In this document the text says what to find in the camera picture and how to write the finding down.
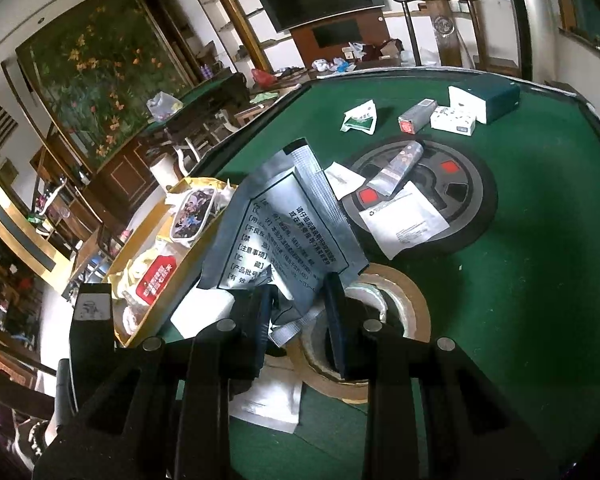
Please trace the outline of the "silver printed tube pack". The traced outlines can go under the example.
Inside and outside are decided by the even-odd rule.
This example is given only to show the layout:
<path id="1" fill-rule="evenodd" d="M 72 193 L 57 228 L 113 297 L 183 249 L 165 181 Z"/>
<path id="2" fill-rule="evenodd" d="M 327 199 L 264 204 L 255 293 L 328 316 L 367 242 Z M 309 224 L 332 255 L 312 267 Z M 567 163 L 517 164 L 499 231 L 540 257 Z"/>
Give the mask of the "silver printed tube pack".
<path id="1" fill-rule="evenodd" d="M 402 150 L 382 168 L 375 177 L 367 182 L 367 186 L 379 195 L 391 196 L 398 185 L 415 168 L 424 154 L 422 144 L 416 141 L 407 142 Z"/>

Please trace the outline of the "wooden chair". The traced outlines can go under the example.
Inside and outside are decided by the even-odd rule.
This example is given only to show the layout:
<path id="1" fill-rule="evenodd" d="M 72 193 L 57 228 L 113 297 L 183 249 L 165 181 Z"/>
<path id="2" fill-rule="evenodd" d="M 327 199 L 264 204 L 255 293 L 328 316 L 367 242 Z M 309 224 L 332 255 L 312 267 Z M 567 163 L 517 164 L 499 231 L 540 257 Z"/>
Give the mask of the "wooden chair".
<path id="1" fill-rule="evenodd" d="M 438 45 L 440 61 L 450 61 L 450 66 L 462 67 L 462 54 L 460 47 L 464 46 L 462 34 L 457 31 L 453 13 L 450 8 L 450 3 L 456 1 L 464 3 L 467 6 L 469 17 L 471 20 L 472 30 L 476 40 L 477 55 L 472 56 L 468 48 L 465 48 L 471 66 L 477 70 L 486 68 L 488 60 L 488 52 L 486 52 L 486 38 L 480 24 L 480 18 L 476 9 L 476 3 L 479 0 L 392 0 L 399 3 L 406 23 L 408 38 L 412 47 L 414 62 L 416 66 L 422 66 L 422 57 L 417 42 L 417 36 L 414 29 L 412 12 L 408 5 L 412 2 L 424 2 L 427 6 L 431 6 L 429 17 L 431 26 L 434 29 L 434 36 Z"/>

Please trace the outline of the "flower painting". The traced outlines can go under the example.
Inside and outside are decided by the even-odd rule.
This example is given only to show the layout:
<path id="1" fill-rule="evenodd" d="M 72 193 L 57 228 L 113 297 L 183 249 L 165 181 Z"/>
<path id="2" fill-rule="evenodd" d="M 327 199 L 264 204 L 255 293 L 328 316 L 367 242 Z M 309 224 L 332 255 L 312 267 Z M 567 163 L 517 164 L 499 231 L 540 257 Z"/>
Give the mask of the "flower painting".
<path id="1" fill-rule="evenodd" d="M 85 0 L 24 40 L 16 55 L 92 171 L 149 125 L 150 99 L 180 98 L 194 85 L 146 0 Z"/>

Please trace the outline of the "white paper towel roll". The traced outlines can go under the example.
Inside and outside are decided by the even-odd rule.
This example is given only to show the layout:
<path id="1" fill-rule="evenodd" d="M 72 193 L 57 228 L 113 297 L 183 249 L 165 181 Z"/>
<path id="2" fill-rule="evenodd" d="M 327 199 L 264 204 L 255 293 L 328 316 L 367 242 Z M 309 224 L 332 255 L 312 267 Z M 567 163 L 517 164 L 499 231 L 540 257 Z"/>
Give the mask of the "white paper towel roll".
<path id="1" fill-rule="evenodd" d="M 181 175 L 178 172 L 178 163 L 169 154 L 161 154 L 150 165 L 149 170 L 166 192 L 178 184 Z"/>

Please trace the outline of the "white blue medicine sachet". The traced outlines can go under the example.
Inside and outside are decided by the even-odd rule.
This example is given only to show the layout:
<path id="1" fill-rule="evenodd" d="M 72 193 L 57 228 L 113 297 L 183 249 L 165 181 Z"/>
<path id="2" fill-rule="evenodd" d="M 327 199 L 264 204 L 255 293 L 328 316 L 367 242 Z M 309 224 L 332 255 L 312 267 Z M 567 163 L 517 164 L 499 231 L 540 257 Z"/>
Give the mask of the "white blue medicine sachet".
<path id="1" fill-rule="evenodd" d="M 293 434 L 300 418 L 302 380 L 288 356 L 266 356 L 251 387 L 230 401 L 230 416 L 284 434 Z"/>

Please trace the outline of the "red white wet wipes pack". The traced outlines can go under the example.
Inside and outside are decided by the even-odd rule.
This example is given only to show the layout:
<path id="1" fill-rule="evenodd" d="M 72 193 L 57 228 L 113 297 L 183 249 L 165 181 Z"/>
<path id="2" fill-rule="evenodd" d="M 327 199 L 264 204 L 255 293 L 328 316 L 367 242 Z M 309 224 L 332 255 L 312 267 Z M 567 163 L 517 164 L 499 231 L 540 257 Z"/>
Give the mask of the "red white wet wipes pack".
<path id="1" fill-rule="evenodd" d="M 174 255 L 138 257 L 126 274 L 123 291 L 134 302 L 152 307 L 177 268 L 178 259 Z"/>

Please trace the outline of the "brown tv cabinet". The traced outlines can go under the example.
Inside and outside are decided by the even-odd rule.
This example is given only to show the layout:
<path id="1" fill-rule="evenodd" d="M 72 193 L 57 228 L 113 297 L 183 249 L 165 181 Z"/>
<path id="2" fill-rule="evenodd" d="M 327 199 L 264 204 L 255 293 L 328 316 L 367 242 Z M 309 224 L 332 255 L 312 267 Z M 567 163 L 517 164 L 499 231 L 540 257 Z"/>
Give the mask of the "brown tv cabinet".
<path id="1" fill-rule="evenodd" d="M 384 14 L 379 9 L 324 18 L 295 27 L 290 33 L 306 67 L 320 58 L 340 58 L 342 49 L 354 42 L 380 46 L 390 39 Z"/>

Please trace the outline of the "dark green white box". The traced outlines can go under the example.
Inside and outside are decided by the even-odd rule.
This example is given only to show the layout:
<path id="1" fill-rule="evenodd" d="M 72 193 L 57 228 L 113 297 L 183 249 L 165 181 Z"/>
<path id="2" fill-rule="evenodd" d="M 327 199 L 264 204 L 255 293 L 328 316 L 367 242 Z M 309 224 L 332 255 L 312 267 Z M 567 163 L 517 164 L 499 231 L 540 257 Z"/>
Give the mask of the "dark green white box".
<path id="1" fill-rule="evenodd" d="M 490 125 L 513 112 L 520 103 L 520 87 L 515 81 L 497 76 L 479 76 L 449 85 L 450 107 L 476 122 Z"/>

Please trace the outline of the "white paper sheet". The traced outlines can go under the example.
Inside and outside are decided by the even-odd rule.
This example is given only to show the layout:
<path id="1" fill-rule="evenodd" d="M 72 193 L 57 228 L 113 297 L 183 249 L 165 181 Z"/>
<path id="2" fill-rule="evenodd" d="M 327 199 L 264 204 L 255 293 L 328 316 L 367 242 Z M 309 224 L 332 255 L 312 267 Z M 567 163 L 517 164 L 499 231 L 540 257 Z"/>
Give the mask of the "white paper sheet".
<path id="1" fill-rule="evenodd" d="M 363 210 L 361 218 L 389 260 L 405 249 L 428 242 L 450 227 L 413 182 L 407 182 L 392 200 Z"/>

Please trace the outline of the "red plastic bag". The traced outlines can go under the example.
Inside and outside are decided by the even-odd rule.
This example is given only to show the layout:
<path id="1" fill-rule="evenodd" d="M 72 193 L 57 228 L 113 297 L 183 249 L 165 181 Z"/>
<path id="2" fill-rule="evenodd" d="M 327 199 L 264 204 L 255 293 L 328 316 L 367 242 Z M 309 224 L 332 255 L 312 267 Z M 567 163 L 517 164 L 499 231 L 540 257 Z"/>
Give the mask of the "red plastic bag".
<path id="1" fill-rule="evenodd" d="M 251 70 L 251 76 L 254 83 L 261 89 L 271 88 L 277 82 L 277 78 L 273 74 L 258 68 Z"/>

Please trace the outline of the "yellow cardboard box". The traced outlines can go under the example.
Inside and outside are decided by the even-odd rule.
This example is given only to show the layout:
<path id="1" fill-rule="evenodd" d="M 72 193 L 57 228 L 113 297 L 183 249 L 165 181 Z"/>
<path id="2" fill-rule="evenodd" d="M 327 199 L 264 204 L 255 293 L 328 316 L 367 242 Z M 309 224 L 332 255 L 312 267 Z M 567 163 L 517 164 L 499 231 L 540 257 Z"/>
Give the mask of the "yellow cardboard box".
<path id="1" fill-rule="evenodd" d="M 180 302 L 178 288 L 214 241 L 237 186 L 215 178 L 185 178 L 151 209 L 111 263 L 114 333 L 125 348 L 155 335 Z"/>

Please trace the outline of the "white green paper packet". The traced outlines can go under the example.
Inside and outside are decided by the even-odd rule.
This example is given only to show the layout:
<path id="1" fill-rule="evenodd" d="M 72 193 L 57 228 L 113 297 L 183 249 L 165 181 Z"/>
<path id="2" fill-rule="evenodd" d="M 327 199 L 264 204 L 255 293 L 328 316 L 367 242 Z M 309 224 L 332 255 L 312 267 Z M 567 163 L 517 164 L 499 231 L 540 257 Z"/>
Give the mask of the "white green paper packet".
<path id="1" fill-rule="evenodd" d="M 351 130 L 359 131 L 372 136 L 375 133 L 377 125 L 377 108 L 373 100 L 347 110 L 343 114 L 343 121 L 340 127 L 341 132 Z"/>

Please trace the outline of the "anime print pencil case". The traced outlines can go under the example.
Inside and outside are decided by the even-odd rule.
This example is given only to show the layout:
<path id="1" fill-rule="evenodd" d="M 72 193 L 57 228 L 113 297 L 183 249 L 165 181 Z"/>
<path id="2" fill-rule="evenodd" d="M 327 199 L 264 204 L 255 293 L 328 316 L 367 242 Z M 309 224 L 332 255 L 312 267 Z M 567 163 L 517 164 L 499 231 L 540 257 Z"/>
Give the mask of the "anime print pencil case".
<path id="1" fill-rule="evenodd" d="M 199 237 L 211 216 L 215 188 L 195 188 L 185 194 L 170 229 L 170 239 L 187 247 Z"/>

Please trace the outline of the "silver foil printed pouch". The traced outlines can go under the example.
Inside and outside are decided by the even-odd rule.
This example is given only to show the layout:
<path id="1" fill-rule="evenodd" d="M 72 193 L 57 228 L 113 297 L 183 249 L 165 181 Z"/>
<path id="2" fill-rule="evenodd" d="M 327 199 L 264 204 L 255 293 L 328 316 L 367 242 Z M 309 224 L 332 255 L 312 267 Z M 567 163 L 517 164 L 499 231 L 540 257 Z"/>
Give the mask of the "silver foil printed pouch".
<path id="1" fill-rule="evenodd" d="M 274 285 L 289 310 L 270 323 L 283 346 L 317 316 L 324 278 L 343 286 L 368 260 L 309 143 L 285 146 L 238 185 L 202 263 L 202 289 Z"/>

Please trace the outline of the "yellow packing tape roll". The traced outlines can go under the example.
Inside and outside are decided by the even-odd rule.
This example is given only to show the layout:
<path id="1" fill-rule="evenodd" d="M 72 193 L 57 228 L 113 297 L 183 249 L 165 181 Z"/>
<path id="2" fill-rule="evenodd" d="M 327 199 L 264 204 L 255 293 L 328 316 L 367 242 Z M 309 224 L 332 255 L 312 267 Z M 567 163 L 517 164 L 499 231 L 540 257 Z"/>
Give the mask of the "yellow packing tape roll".
<path id="1" fill-rule="evenodd" d="M 391 266 L 372 263 L 346 286 L 329 273 L 317 315 L 286 344 L 294 370 L 317 392 L 349 404 L 368 396 L 370 338 L 393 336 L 426 344 L 431 321 L 415 282 Z"/>

